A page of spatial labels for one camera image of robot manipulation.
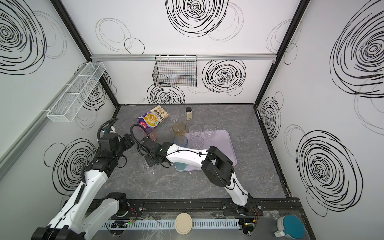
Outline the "lilac plastic tray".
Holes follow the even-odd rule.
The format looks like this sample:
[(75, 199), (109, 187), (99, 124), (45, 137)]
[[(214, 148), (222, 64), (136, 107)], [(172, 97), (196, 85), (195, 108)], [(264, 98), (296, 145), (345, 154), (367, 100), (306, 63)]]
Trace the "lilac plastic tray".
[[(205, 139), (203, 132), (201, 133), (200, 137), (202, 137), (205, 141), (203, 149), (209, 149), (211, 146), (217, 147), (233, 162), (233, 166), (237, 165), (238, 161), (237, 161), (233, 144), (228, 131), (218, 130), (215, 134), (215, 137), (211, 141), (207, 141)], [(182, 172), (199, 171), (199, 170), (201, 169), (188, 165), (186, 169)]]

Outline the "teal drinking glass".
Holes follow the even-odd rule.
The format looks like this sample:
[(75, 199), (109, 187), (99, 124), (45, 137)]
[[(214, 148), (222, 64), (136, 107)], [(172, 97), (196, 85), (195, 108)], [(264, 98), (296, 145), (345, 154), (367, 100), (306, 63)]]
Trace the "teal drinking glass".
[(186, 169), (188, 165), (183, 163), (175, 163), (175, 168), (177, 171), (182, 172)]

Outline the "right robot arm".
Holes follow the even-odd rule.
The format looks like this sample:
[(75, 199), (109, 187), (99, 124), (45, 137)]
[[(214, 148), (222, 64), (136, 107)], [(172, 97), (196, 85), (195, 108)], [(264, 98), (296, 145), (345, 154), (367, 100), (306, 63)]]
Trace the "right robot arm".
[(240, 214), (259, 210), (260, 204), (246, 191), (238, 180), (233, 162), (218, 148), (211, 146), (207, 150), (180, 147), (165, 142), (162, 145), (146, 138), (139, 143), (139, 150), (145, 153), (149, 166), (169, 167), (175, 163), (190, 165), (201, 169), (208, 180), (215, 186), (224, 188)]

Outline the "blue drinking glass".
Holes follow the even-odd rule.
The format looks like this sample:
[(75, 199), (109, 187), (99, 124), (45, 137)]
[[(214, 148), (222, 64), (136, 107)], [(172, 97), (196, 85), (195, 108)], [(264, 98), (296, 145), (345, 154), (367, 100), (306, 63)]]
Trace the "blue drinking glass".
[(176, 136), (174, 138), (174, 144), (183, 148), (188, 146), (188, 138), (186, 136)]

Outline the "clear ribbed glass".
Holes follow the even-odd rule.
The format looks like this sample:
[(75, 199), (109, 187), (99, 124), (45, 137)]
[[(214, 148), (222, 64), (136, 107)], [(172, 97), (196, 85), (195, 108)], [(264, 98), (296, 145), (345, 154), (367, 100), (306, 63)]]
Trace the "clear ribbed glass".
[(172, 122), (177, 122), (179, 119), (179, 109), (178, 108), (169, 108), (169, 117)]

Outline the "yellow drinking glass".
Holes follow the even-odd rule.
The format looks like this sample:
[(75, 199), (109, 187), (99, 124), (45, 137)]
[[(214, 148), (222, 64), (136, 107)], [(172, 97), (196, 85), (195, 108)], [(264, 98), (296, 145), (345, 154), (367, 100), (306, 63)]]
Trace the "yellow drinking glass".
[(186, 134), (186, 124), (183, 122), (175, 122), (172, 126), (174, 136), (184, 136)]

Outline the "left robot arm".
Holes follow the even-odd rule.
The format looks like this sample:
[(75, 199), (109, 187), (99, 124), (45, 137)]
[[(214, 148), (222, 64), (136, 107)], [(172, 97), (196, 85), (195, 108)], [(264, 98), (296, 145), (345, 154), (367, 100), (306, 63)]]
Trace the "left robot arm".
[(46, 227), (32, 234), (33, 240), (90, 240), (112, 216), (124, 217), (131, 208), (124, 193), (110, 193), (88, 216), (96, 194), (118, 166), (124, 152), (134, 146), (130, 134), (106, 133), (99, 149), (81, 174), (81, 183)]

